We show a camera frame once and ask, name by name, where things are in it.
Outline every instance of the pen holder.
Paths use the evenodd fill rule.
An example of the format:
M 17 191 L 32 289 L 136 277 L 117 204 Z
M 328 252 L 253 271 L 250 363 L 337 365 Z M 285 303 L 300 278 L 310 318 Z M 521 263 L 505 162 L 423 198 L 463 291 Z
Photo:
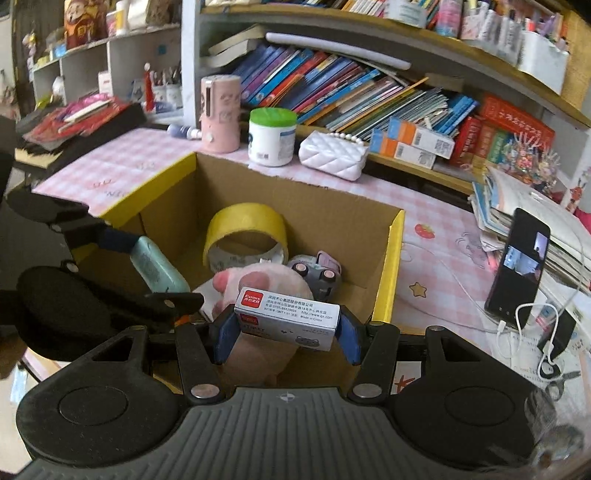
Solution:
M 397 20 L 413 27 L 425 28 L 427 11 L 419 4 L 411 4 L 407 0 L 386 0 L 384 18 Z
M 559 50 L 536 32 L 522 32 L 523 46 L 517 68 L 560 95 L 569 53 Z
M 519 60 L 521 41 L 521 24 L 508 17 L 503 17 L 501 20 L 501 34 L 496 46 L 496 56 L 516 66 Z
M 464 12 L 470 12 L 468 2 L 464 3 Z M 488 3 L 478 2 L 478 7 L 472 11 L 472 14 L 465 15 L 462 19 L 460 40 L 496 55 L 499 20 L 494 12 L 489 14 Z

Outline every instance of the yellow tape roll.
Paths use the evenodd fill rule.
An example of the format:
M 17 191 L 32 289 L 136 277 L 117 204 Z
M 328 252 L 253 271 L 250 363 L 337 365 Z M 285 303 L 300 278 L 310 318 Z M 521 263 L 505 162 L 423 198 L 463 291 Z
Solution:
M 222 238 L 240 232 L 262 233 L 277 244 L 266 253 L 246 256 L 231 254 L 216 246 Z M 230 267 L 258 263 L 261 258 L 280 263 L 285 263 L 288 258 L 287 233 L 279 213 L 262 203 L 237 203 L 213 216 L 207 227 L 203 265 L 216 273 Z

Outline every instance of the stack of papers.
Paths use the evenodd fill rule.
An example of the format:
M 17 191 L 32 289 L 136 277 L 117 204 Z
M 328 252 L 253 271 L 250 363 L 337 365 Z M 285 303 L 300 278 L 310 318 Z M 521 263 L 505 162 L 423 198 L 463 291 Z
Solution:
M 470 197 L 486 252 L 504 248 L 513 212 L 521 208 L 550 227 L 544 276 L 589 294 L 591 234 L 574 215 L 506 173 L 489 167 L 485 184 L 474 183 Z

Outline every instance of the pink checkered tablecloth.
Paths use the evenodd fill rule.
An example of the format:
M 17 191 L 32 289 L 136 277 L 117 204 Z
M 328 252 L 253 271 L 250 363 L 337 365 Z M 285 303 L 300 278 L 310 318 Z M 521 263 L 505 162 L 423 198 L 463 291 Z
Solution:
M 136 129 L 76 160 L 35 191 L 85 202 L 93 215 L 100 216 L 165 168 L 200 150 L 201 142 L 171 138 L 164 131 Z M 454 272 L 475 300 L 484 302 L 493 274 L 480 246 L 473 214 L 366 175 L 352 183 L 305 168 L 297 161 L 280 168 L 261 167 L 249 162 L 245 148 L 223 157 L 249 164 L 249 168 L 264 175 L 342 190 L 404 209 L 404 241 L 434 255 L 413 245 L 404 246 L 393 322 L 409 332 L 424 330 L 428 325 L 441 323 L 441 319 L 482 327 L 478 310 L 448 270 Z M 442 324 L 489 351 L 484 334 L 447 322 Z

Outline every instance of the figurine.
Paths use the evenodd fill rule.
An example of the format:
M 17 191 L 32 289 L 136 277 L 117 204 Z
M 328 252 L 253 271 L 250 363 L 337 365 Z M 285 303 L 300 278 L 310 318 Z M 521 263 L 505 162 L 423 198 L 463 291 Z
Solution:
M 24 36 L 22 39 L 22 45 L 28 48 L 29 52 L 27 55 L 27 70 L 29 72 L 29 82 L 33 81 L 33 68 L 35 67 L 35 54 L 37 53 L 37 36 L 35 31 L 31 30 L 31 33 Z
M 146 95 L 146 112 L 154 110 L 154 91 L 152 90 L 152 72 L 150 71 L 150 64 L 144 65 L 144 87 Z

